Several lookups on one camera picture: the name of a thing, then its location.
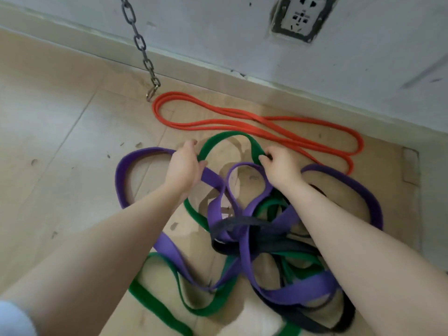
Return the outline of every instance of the metal chain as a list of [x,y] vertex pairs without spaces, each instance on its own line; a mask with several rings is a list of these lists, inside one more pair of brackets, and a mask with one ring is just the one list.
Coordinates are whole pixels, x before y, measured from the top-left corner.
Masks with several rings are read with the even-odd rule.
[[155,76],[154,65],[152,64],[152,61],[146,54],[146,42],[143,36],[137,31],[137,27],[135,26],[135,23],[137,22],[135,12],[128,0],[121,0],[121,10],[123,11],[123,15],[125,16],[126,22],[130,24],[132,26],[132,29],[134,30],[135,46],[139,51],[142,52],[143,65],[151,75],[151,82],[154,86],[150,90],[148,90],[148,93],[146,93],[146,100],[150,101],[151,98],[154,96],[156,90],[161,86],[160,80],[158,77]]

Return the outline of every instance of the electrical outlet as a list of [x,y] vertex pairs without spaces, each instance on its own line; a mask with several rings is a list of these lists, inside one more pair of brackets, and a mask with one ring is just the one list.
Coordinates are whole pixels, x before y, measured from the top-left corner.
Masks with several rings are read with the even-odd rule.
[[271,13],[270,32],[312,42],[337,0],[279,0]]
[[281,28],[307,36],[311,33],[326,0],[291,0]]

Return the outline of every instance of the orange resistance band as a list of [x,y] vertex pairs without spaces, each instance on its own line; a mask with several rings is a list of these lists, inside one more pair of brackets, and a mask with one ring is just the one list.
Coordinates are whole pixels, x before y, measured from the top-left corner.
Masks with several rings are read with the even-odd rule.
[[[269,133],[268,131],[265,131],[264,129],[260,129],[258,127],[255,127],[253,125],[238,121],[238,120],[231,120],[231,119],[208,119],[208,120],[200,120],[200,121],[194,121],[191,123],[173,123],[169,120],[166,120],[160,115],[160,107],[168,102],[173,100],[184,100],[189,101],[192,103],[195,103],[199,106],[202,106],[210,111],[222,114],[224,116],[229,116],[232,118],[237,119],[248,119],[257,121],[266,127],[276,131],[277,133],[282,134],[286,138],[273,135],[272,133]],[[314,158],[312,155],[310,155],[308,152],[306,152],[305,149],[313,150],[313,151],[319,151],[324,153],[329,153],[336,155],[340,158],[343,158],[347,164],[349,165],[349,169],[347,171],[347,174],[350,174],[353,171],[353,160],[350,158],[350,156],[358,154],[362,151],[364,148],[364,141],[362,140],[361,135],[356,132],[353,129],[349,129],[344,126],[336,125],[329,123],[327,121],[318,120],[318,119],[311,119],[311,118],[299,118],[294,116],[285,116],[285,115],[279,115],[279,116],[259,116],[247,111],[238,110],[236,108],[224,108],[224,107],[216,107],[211,106],[187,93],[182,92],[167,92],[164,94],[159,95],[154,102],[152,103],[152,110],[154,112],[155,117],[162,123],[165,124],[168,127],[174,128],[174,129],[182,129],[186,131],[205,131],[205,130],[223,130],[223,131],[241,131],[244,133],[248,133],[263,139],[267,139],[270,141],[275,141],[280,144],[282,144],[285,147],[288,147],[296,152],[299,152],[303,154],[304,156],[310,158],[312,161],[314,161],[317,164],[321,164],[316,158]],[[319,144],[318,142],[311,141],[305,138],[302,138],[292,132],[289,132],[286,129],[283,129],[279,125],[274,124],[272,121],[299,121],[302,123],[309,123],[309,124],[316,124],[316,125],[322,125],[331,127],[333,129],[338,129],[340,131],[347,132],[348,134],[355,137],[357,140],[358,147],[355,152],[345,152],[337,149],[333,149],[331,147]]]

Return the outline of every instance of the wooden floor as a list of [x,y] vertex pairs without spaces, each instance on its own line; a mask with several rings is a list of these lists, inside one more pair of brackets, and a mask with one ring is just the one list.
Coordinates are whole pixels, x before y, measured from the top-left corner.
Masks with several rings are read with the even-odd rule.
[[[148,74],[119,63],[85,55],[47,42],[0,29],[0,290],[17,280],[45,255],[73,234],[118,212],[114,188],[117,163],[127,153],[150,146],[177,148],[188,138],[203,143],[216,132],[185,132],[166,128],[153,116],[145,100]],[[161,77],[161,93],[177,90],[223,107],[236,107],[259,115],[291,115],[274,108],[233,98],[178,80]],[[164,106],[165,118],[176,122],[219,118],[190,103]],[[299,123],[282,123],[302,137],[352,151],[355,141],[337,130]],[[414,247],[419,231],[419,188],[404,181],[403,148],[370,137],[355,156],[353,178],[365,185],[381,203],[385,231]],[[264,147],[269,141],[257,139]],[[312,153],[322,162],[344,171],[344,161]],[[231,165],[250,160],[249,143],[243,137],[221,142],[207,158],[209,167],[224,175]],[[310,161],[297,155],[301,165]],[[137,200],[161,184],[168,158],[151,157],[139,162],[130,178]],[[363,201],[327,176],[309,173],[334,202],[368,219]],[[247,204],[263,189],[263,181],[250,168],[234,175],[235,192]],[[204,212],[216,194],[201,184],[191,195],[194,207]],[[165,232],[183,251],[204,283],[219,276],[223,257],[210,246],[208,233],[181,206]],[[278,282],[269,256],[254,264],[261,284]],[[147,266],[142,282],[161,298],[197,335],[274,335],[281,318],[261,303],[245,278],[239,278],[225,307],[210,318],[197,318],[181,304],[175,280],[162,264]],[[193,305],[210,301],[185,285]],[[335,302],[315,316],[335,321],[340,313]],[[102,335],[177,335],[151,312],[126,294]],[[356,316],[347,335],[372,335],[362,317]]]

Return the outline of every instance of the resistance band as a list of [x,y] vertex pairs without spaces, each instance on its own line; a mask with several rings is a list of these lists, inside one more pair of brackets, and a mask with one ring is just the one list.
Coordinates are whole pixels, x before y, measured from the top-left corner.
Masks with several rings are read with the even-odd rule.
[[[241,132],[223,132],[212,137],[204,145],[198,156],[198,160],[206,158],[213,146],[219,141],[236,134],[242,134],[249,138],[253,147],[253,160],[255,163],[259,163],[258,156],[263,153],[261,147],[252,137]],[[120,204],[123,208],[129,205],[126,200],[124,189],[126,172],[137,159],[160,152],[172,154],[175,151],[160,147],[142,149],[130,153],[120,161],[115,174],[115,186]],[[346,296],[344,296],[344,313],[339,323],[333,328],[327,328],[320,325],[303,315],[299,310],[300,308],[304,308],[304,304],[311,300],[325,295],[330,295],[332,297],[338,288],[338,285],[332,274],[329,271],[324,271],[322,264],[315,258],[320,255],[317,249],[312,248],[309,245],[304,246],[303,244],[305,243],[303,242],[286,238],[286,234],[289,232],[291,226],[298,223],[300,220],[291,205],[284,208],[283,212],[280,213],[278,217],[274,218],[271,215],[272,222],[270,224],[266,224],[266,222],[262,220],[255,221],[255,218],[251,217],[254,213],[259,213],[263,209],[268,209],[269,216],[269,210],[272,207],[278,208],[282,203],[283,205],[281,206],[285,206],[283,201],[284,198],[282,198],[281,193],[278,191],[276,192],[276,190],[272,188],[266,179],[262,167],[255,163],[239,163],[232,168],[234,169],[241,165],[249,165],[256,168],[265,179],[265,190],[260,196],[249,203],[245,209],[239,207],[228,185],[228,177],[232,169],[227,175],[226,182],[210,169],[206,168],[204,170],[201,180],[217,189],[220,193],[219,196],[209,204],[207,218],[196,212],[189,202],[185,201],[185,206],[192,217],[207,231],[211,232],[212,241],[229,243],[229,246],[231,246],[232,255],[227,257],[226,266],[223,269],[222,276],[215,285],[211,287],[200,287],[194,281],[189,274],[180,251],[165,233],[162,232],[155,243],[154,248],[157,250],[158,255],[165,260],[173,271],[181,295],[178,273],[185,277],[188,282],[198,286],[202,290],[209,292],[216,290],[215,298],[212,303],[205,308],[190,308],[181,296],[183,304],[190,312],[198,316],[208,316],[215,313],[225,303],[228,294],[235,284],[236,276],[239,273],[244,272],[259,297],[287,320],[287,325],[280,332],[280,335],[293,335],[294,333],[297,335],[300,331],[300,327],[315,333],[328,331],[343,332],[350,326],[354,316],[354,307]],[[326,166],[312,164],[305,167],[302,171],[305,172],[311,170],[329,174],[358,192],[367,203],[367,207],[371,214],[371,224],[378,228],[382,228],[381,208],[379,207],[378,201],[366,188],[343,173]],[[221,199],[226,190],[229,193],[228,198],[235,212],[233,220],[223,220],[221,216]],[[235,251],[235,247],[239,248],[239,254]],[[275,256],[276,264],[279,266],[280,283],[282,284],[280,289],[266,290],[258,286],[251,262],[260,252],[269,252]],[[299,258],[308,261],[313,260],[313,265],[307,269],[292,268],[286,262],[285,257]],[[183,335],[192,335],[191,329],[175,319],[160,301],[155,299],[154,296],[138,283],[137,279],[133,281],[130,291],[145,307],[153,311],[168,326]]]
[[[231,120],[231,119],[208,119],[208,120],[194,121],[191,123],[174,123],[172,121],[166,120],[160,114],[160,108],[162,107],[162,105],[168,101],[173,101],[173,100],[189,101],[189,102],[195,103],[199,106],[202,106],[210,111],[222,114],[224,116],[229,116],[229,117],[237,118],[237,119],[256,121],[256,122],[268,127],[269,129],[272,129],[275,132],[285,136],[286,138],[276,136],[276,135],[274,135],[264,129],[256,127],[254,125],[247,124],[245,122],[238,121],[238,120]],[[355,130],[349,129],[349,128],[341,126],[341,125],[333,124],[333,123],[330,123],[330,122],[324,121],[324,120],[318,120],[318,119],[312,119],[312,118],[300,118],[300,117],[286,116],[286,115],[259,116],[254,113],[239,110],[236,108],[225,108],[225,107],[212,106],[212,105],[207,104],[206,102],[203,102],[187,93],[182,93],[182,92],[166,92],[166,93],[159,95],[152,103],[152,110],[153,110],[154,115],[157,118],[157,120],[159,120],[162,124],[169,126],[171,128],[174,128],[174,129],[182,129],[182,130],[186,130],[186,131],[224,130],[224,131],[244,132],[244,133],[248,133],[248,134],[260,137],[260,138],[270,140],[270,141],[278,142],[278,143],[282,144],[283,146],[286,146],[296,152],[303,154],[304,156],[308,157],[309,159],[311,159],[312,161],[314,161],[317,164],[321,164],[321,163],[316,158],[314,158],[312,155],[310,155],[308,152],[306,152],[304,149],[333,154],[333,155],[336,155],[336,156],[344,159],[347,162],[347,164],[349,166],[349,168],[347,170],[347,174],[350,174],[354,167],[353,160],[351,159],[351,156],[360,153],[362,151],[362,149],[364,148],[364,141],[363,141],[361,135],[358,132],[356,132]],[[273,121],[298,121],[298,122],[302,122],[302,123],[327,126],[327,127],[333,128],[333,129],[344,131],[344,132],[352,135],[356,139],[357,148],[354,152],[346,152],[346,151],[342,151],[342,150],[338,150],[338,149],[333,149],[329,146],[319,144],[318,142],[302,138],[301,136],[298,136],[298,135],[288,131],[287,129],[284,129],[284,128],[280,127],[279,125],[274,124]]]

